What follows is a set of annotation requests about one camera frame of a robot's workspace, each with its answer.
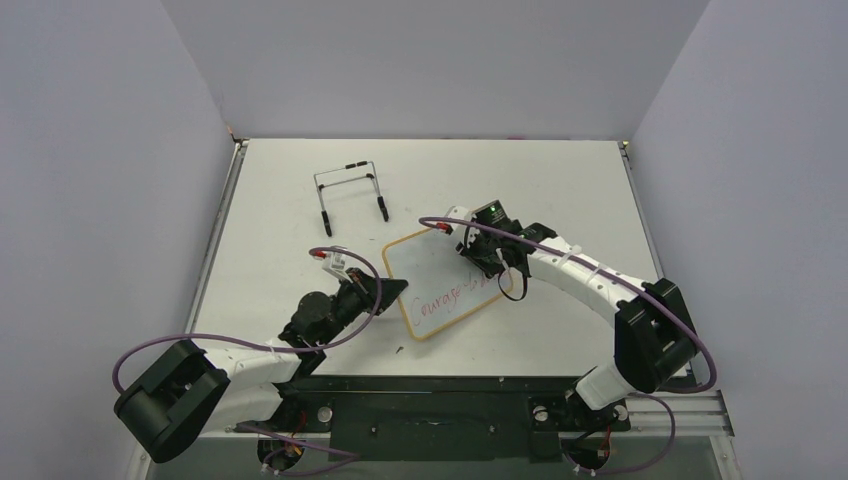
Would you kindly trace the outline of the yellow framed whiteboard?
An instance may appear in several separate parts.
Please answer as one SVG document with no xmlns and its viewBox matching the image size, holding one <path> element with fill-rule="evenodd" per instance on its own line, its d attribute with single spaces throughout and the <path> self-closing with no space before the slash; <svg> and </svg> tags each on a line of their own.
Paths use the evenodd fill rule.
<svg viewBox="0 0 848 480">
<path fill-rule="evenodd" d="M 410 336 L 419 341 L 521 285 L 513 274 L 486 277 L 458 255 L 449 236 L 437 230 L 421 230 L 387 244 L 382 259 L 392 279 L 408 282 L 398 303 Z"/>
</svg>

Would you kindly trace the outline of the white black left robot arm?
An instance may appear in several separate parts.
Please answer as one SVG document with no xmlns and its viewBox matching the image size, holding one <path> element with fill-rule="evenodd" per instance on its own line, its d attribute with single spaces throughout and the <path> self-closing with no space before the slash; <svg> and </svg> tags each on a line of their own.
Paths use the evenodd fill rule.
<svg viewBox="0 0 848 480">
<path fill-rule="evenodd" d="M 175 336 L 120 392 L 113 411 L 156 463 L 178 457 L 205 432 L 240 422 L 285 430 L 299 405 L 282 386 L 312 374 L 348 325 L 382 314 L 408 285 L 351 267 L 336 293 L 304 295 L 282 333 L 264 344 L 226 338 L 222 348 L 202 348 L 198 334 Z"/>
</svg>

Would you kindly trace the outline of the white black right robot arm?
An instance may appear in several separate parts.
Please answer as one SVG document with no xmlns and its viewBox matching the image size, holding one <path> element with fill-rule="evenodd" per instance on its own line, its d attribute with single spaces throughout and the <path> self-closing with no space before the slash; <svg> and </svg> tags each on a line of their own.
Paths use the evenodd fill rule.
<svg viewBox="0 0 848 480">
<path fill-rule="evenodd" d="M 610 269 L 538 222 L 510 218 L 500 201 L 476 210 L 454 206 L 450 230 L 458 254 L 497 277 L 509 269 L 569 294 L 613 330 L 611 360 L 593 367 L 564 400 L 566 418 L 578 427 L 598 420 L 604 408 L 633 392 L 653 393 L 699 353 L 691 318 L 677 286 Z"/>
</svg>

